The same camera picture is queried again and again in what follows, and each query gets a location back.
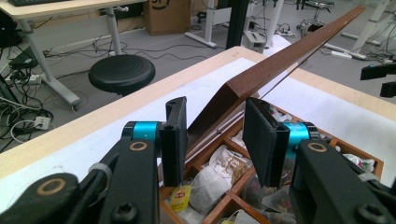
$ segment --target stool seat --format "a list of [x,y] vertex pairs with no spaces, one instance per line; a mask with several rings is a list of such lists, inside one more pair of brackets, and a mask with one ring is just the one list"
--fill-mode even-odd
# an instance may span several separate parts
[[320,9],[334,7],[334,2],[329,0],[308,0],[305,3],[311,7],[317,7]]
[[115,55],[95,63],[88,73],[91,84],[101,91],[122,96],[147,86],[155,76],[154,64],[136,55]]

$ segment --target black bracket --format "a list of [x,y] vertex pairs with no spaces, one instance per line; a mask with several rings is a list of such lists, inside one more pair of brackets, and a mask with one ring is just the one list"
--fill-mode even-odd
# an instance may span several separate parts
[[290,129],[277,122],[268,111],[267,102],[247,98],[243,140],[260,185],[278,188],[288,149]]
[[160,223],[157,157],[163,184],[182,183],[186,103],[186,97],[166,103],[165,123],[128,122],[80,183],[71,174],[37,180],[0,215],[0,223]]
[[321,140],[301,142],[290,200],[298,223],[395,223],[346,159]]
[[[361,69],[361,80],[381,78],[387,75],[396,75],[396,63],[369,65]],[[396,96],[396,82],[383,83],[379,95],[387,98]]]

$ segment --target wooden drawer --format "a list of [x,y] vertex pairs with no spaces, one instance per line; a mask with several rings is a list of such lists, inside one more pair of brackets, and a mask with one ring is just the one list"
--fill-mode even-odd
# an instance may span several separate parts
[[[229,150],[238,152],[242,154],[245,158],[250,158],[248,151],[234,141],[231,140],[232,137],[236,136],[239,131],[242,130],[243,121],[240,119],[229,129],[227,129],[223,134],[221,134],[215,141],[213,141],[209,146],[204,148],[198,156],[195,156],[191,161],[186,163],[186,169],[184,173],[185,179],[188,177],[195,177],[202,169],[203,165],[210,160],[211,155],[218,149],[221,145],[225,145]],[[332,137],[330,142],[332,147],[339,146],[341,148],[341,153],[351,153],[362,159],[373,159],[375,160],[375,175],[380,178],[382,173],[382,168],[384,162],[375,158],[352,145],[340,140],[337,137]],[[249,168],[242,177],[236,181],[232,188],[229,189],[221,198],[219,203],[207,214],[203,223],[217,223],[224,217],[231,216],[235,211],[243,209],[247,214],[256,219],[260,223],[269,223],[268,220],[255,210],[252,206],[243,201],[240,197],[243,188],[248,184],[251,177],[255,175],[254,167]],[[162,222],[163,223],[183,223],[182,219],[173,212],[167,205],[165,200],[171,194],[173,188],[160,188],[160,200],[162,209]]]

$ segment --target floor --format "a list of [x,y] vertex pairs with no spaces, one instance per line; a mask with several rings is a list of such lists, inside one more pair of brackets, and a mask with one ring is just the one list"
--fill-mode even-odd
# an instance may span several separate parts
[[[335,7],[331,10],[331,13],[321,11],[319,15],[321,21],[328,22],[335,20],[357,5],[356,2],[352,2],[350,0],[333,1],[335,2]],[[367,5],[366,11],[349,24],[345,31],[358,35],[367,20],[370,18],[374,9],[375,8],[373,6]],[[263,29],[268,26],[273,13],[272,1],[268,1],[266,7],[263,7],[262,3],[255,6],[254,17],[251,20],[256,23],[256,27],[261,28],[260,30],[257,30],[257,32],[263,33]],[[290,31],[295,34],[295,37],[286,36],[285,38],[291,43],[298,40],[300,38],[300,33],[296,28],[297,25],[299,25],[305,18],[313,18],[314,14],[314,9],[306,7],[304,10],[296,10],[294,2],[286,0],[283,4],[278,24],[287,24],[283,26],[289,27]],[[197,26],[204,29],[205,22],[196,23],[194,29],[191,29],[192,32],[203,36],[204,31],[196,30]],[[224,51],[227,32],[228,28],[222,25],[216,25],[213,27],[212,41],[218,44],[216,49],[206,47],[183,34],[151,36],[144,29],[122,33],[120,35],[120,41],[123,52],[146,57],[154,63],[157,73],[153,82],[156,82]],[[387,36],[380,36],[378,38],[380,41],[386,39]],[[107,105],[119,99],[120,97],[114,93],[97,90],[90,84],[87,77],[87,71],[89,68],[95,62],[107,56],[108,49],[110,47],[109,43],[110,40],[108,38],[101,38],[94,41],[90,40],[84,43],[78,43],[72,47],[67,46],[64,48],[53,49],[50,52],[52,57],[48,57],[48,60],[54,75],[59,78],[66,87],[81,98],[81,104],[76,108],[72,108],[63,99],[60,99],[59,96],[48,86],[44,84],[30,86],[28,94],[31,97],[27,104],[35,107],[38,106],[37,102],[40,101],[45,109],[42,113],[48,114],[50,112],[53,114],[51,125],[47,131],[17,135],[14,136],[16,139],[13,139],[10,134],[6,134],[0,141],[0,152],[9,150],[22,142],[27,141],[29,138],[34,138],[42,133],[49,132],[51,129],[64,125],[73,119],[77,119],[78,117],[86,115],[103,105]],[[354,44],[354,40],[337,35],[330,41],[330,43],[338,47],[351,49]],[[394,48],[392,48],[391,41],[388,41],[388,43],[388,52],[391,52]],[[374,48],[371,46],[365,46],[364,52],[371,50],[374,53],[383,54],[383,50],[381,50],[381,48],[384,47],[381,46],[379,48]],[[382,83],[394,81],[394,77],[392,76],[360,81],[361,69],[370,64],[380,64],[378,60],[345,60],[328,55],[327,52],[327,50],[316,52],[311,58],[301,64],[300,67],[319,76],[326,77],[348,87],[371,94],[375,97],[379,97]],[[33,73],[41,73],[39,66],[33,69]],[[6,74],[7,69],[2,71],[2,76],[5,76]],[[20,94],[15,87],[13,87],[12,90],[17,95],[20,102],[22,102],[22,94]],[[382,99],[396,104],[396,99],[394,98]],[[35,116],[36,115],[26,115],[24,118],[34,119]],[[0,122],[2,125],[0,133],[5,133],[7,131],[7,127],[4,127],[4,125],[6,125],[7,117],[1,117]]]

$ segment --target power strip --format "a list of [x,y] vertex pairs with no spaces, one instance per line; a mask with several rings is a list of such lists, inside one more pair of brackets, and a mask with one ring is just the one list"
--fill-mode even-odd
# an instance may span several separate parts
[[41,130],[47,130],[50,126],[50,118],[46,117],[36,117],[35,118],[35,127]]
[[332,50],[332,56],[334,56],[336,58],[342,58],[342,59],[348,59],[348,60],[352,59],[352,56],[350,54],[335,51],[335,50]]
[[277,35],[281,35],[281,36],[294,36],[294,33],[292,33],[291,31],[287,31],[287,32],[280,32],[280,31],[276,31]]
[[[15,80],[15,84],[25,84],[27,80]],[[41,77],[40,75],[31,75],[29,78],[29,81],[27,82],[27,85],[37,85],[41,82]],[[8,76],[6,78],[6,83],[8,85],[14,84],[14,80],[11,80],[11,76]]]

